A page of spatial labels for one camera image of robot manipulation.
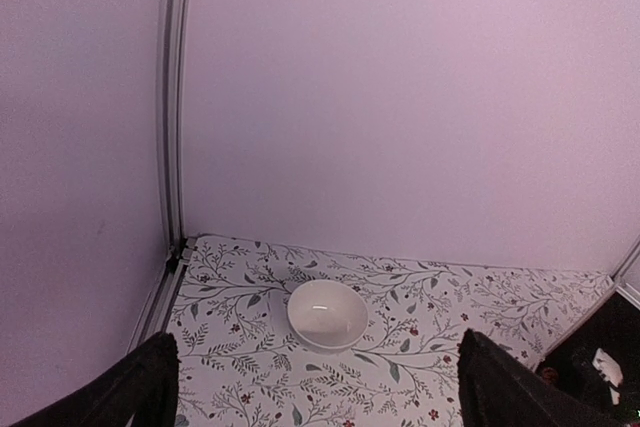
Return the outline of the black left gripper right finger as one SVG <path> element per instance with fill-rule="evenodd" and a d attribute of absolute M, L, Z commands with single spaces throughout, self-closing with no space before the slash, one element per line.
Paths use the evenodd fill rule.
<path fill-rule="evenodd" d="M 465 426 L 627 426 L 612 403 L 615 385 L 594 365 L 597 349 L 575 349 L 563 372 L 580 381 L 579 396 L 529 370 L 479 331 L 464 332 L 457 375 Z"/>

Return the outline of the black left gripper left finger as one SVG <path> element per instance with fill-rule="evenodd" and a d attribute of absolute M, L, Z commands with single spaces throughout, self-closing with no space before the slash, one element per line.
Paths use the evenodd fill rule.
<path fill-rule="evenodd" d="M 172 426 L 178 391 L 176 339 L 158 332 L 94 381 L 16 425 Z"/>

